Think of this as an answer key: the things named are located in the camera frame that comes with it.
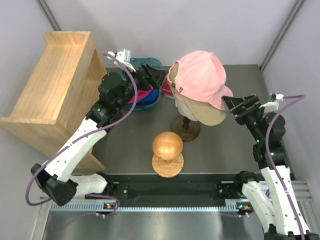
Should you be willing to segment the khaki cap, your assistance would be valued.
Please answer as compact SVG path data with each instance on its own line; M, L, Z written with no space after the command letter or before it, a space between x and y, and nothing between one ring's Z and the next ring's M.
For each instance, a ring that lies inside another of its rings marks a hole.
M178 64L174 63L169 69L168 76L170 80L173 80L178 72ZM191 112L198 119L198 122L207 126L216 126L223 122L226 118L226 111L219 110L208 103L200 101L187 101L185 102Z

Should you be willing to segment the pink cap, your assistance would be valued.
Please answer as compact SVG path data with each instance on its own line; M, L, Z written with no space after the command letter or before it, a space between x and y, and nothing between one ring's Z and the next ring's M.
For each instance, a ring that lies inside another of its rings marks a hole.
M179 101L181 101L181 102L183 102L183 103L186 103L186 102L190 102L190 101L191 101L190 98L185 97L184 95L180 94L180 93L176 90L175 85L172 85L173 82L171 82L171 81L169 81L169 80L167 80L167 82L168 82L168 85L169 85L169 87L170 87L170 90L171 90L173 96L174 96L177 100L179 100Z
M222 97L233 97L226 86L227 74L215 53L204 50L190 52L175 61L178 64L173 80L167 77L169 86L191 100L208 103L226 111Z

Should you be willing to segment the round wooden hat stand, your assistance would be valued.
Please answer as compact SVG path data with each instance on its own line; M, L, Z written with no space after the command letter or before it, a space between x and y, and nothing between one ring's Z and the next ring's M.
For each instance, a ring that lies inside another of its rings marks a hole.
M152 167L163 178L174 178L183 169L183 141L171 131L158 134L152 142Z

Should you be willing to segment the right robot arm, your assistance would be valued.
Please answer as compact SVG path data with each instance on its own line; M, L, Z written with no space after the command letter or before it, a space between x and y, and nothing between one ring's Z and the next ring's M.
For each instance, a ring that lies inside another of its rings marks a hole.
M228 111L239 125L245 125L255 140L252 153L266 182L262 192L256 174L241 171L234 178L233 192L247 198L258 216L266 240L318 240L310 231L293 190L291 171L286 164L282 138L286 120L282 113L305 98L305 95L271 94L262 104L255 95L223 96Z

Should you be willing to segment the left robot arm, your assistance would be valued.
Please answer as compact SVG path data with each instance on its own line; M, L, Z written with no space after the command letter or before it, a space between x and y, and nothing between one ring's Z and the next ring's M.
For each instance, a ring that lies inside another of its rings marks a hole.
M43 164L31 168L33 181L58 206L74 197L98 194L109 198L114 191L103 172L92 175L73 175L78 163L89 150L126 117L122 110L130 100L138 99L139 90L160 89L168 71L148 63L141 68L125 67L123 79L117 72L107 73L98 86L99 99L90 108L80 126L63 147Z

